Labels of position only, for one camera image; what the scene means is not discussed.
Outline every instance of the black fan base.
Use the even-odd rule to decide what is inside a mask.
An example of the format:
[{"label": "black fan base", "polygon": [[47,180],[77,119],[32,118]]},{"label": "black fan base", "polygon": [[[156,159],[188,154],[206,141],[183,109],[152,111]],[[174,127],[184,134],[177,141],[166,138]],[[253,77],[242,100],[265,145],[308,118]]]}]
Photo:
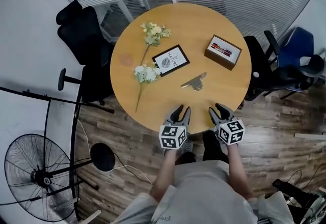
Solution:
[{"label": "black fan base", "polygon": [[91,148],[91,159],[94,165],[102,172],[111,171],[116,163],[113,151],[104,143],[93,145]]}]

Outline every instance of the blue office chair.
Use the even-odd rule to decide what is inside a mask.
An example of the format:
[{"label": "blue office chair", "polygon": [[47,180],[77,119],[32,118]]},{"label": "blue office chair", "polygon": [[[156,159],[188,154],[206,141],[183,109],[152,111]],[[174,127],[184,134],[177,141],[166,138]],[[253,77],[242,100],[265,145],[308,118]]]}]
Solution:
[{"label": "blue office chair", "polygon": [[[310,57],[307,65],[301,66],[300,59],[302,57]],[[302,81],[295,86],[287,88],[291,92],[281,99],[293,95],[295,92],[302,92],[312,86],[318,79],[324,69],[325,60],[319,55],[314,55],[314,37],[313,35],[301,27],[296,27],[289,35],[285,44],[280,47],[280,51],[276,58],[272,60],[278,62],[278,67],[293,67],[297,76],[301,76]]]}]

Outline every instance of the white wall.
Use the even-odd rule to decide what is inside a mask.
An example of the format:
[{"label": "white wall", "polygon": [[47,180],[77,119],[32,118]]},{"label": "white wall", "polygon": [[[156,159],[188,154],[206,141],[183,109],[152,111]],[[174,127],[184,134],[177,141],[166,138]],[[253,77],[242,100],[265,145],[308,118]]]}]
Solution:
[{"label": "white wall", "polygon": [[[61,69],[67,68],[67,75],[76,78],[82,72],[82,66],[57,36],[56,14],[68,4],[67,0],[0,0],[0,86],[76,100],[78,85],[66,83],[64,90],[58,91]],[[68,155],[73,112],[74,105],[52,102],[48,118],[47,137]],[[22,208],[15,209],[4,216],[10,206],[0,208],[5,222],[17,223],[17,216],[25,216],[24,223],[39,223]]]},{"label": "white wall", "polygon": [[290,29],[294,26],[311,32],[314,35],[314,52],[321,53],[326,48],[326,0],[310,0]]}]

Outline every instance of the wooden floor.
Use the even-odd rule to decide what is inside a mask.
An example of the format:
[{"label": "wooden floor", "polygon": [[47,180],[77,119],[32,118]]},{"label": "wooden floor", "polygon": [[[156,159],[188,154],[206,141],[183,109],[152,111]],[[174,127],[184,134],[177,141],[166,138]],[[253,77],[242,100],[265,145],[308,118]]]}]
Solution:
[{"label": "wooden floor", "polygon": [[[326,131],[326,86],[318,84],[309,91],[280,100],[279,95],[286,93],[279,91],[267,97],[260,96],[253,102],[245,102],[242,110],[236,112],[246,126],[245,141],[239,149],[255,195],[273,192],[273,180],[287,181],[297,170],[302,170],[301,178],[301,173],[297,172],[290,182],[298,182],[300,188],[307,185],[305,191],[326,185],[326,142],[294,137],[296,132]],[[90,146],[97,142],[106,143],[124,164],[142,170],[154,181],[163,160],[157,133],[131,119],[115,97],[107,98],[105,102],[107,107],[115,109],[114,115],[92,107],[80,110],[79,119]],[[204,152],[201,134],[191,136],[191,139],[194,140],[194,152],[201,160]],[[80,124],[76,132],[75,154],[76,160],[89,157]],[[138,171],[130,170],[144,179]],[[80,216],[85,218],[97,209],[102,210],[94,223],[113,221],[140,192],[148,192],[151,188],[124,168],[103,173],[89,164],[78,173],[100,186],[100,190],[95,191],[85,184],[80,185]]]}]

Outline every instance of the chair backrest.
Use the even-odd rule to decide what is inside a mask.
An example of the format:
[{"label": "chair backrest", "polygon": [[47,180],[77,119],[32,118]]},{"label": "chair backrest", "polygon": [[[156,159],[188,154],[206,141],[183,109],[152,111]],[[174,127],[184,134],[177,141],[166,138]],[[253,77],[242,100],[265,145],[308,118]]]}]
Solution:
[{"label": "chair backrest", "polygon": [[80,10],[77,6],[70,8],[64,16],[64,19],[57,17],[57,22],[59,20],[62,24],[58,29],[59,37],[67,44],[81,65],[100,65],[101,48],[106,40],[102,35],[94,8],[86,7]]},{"label": "chair backrest", "polygon": [[280,54],[283,53],[295,58],[312,57],[314,55],[314,36],[302,27],[295,27],[280,48]]}]

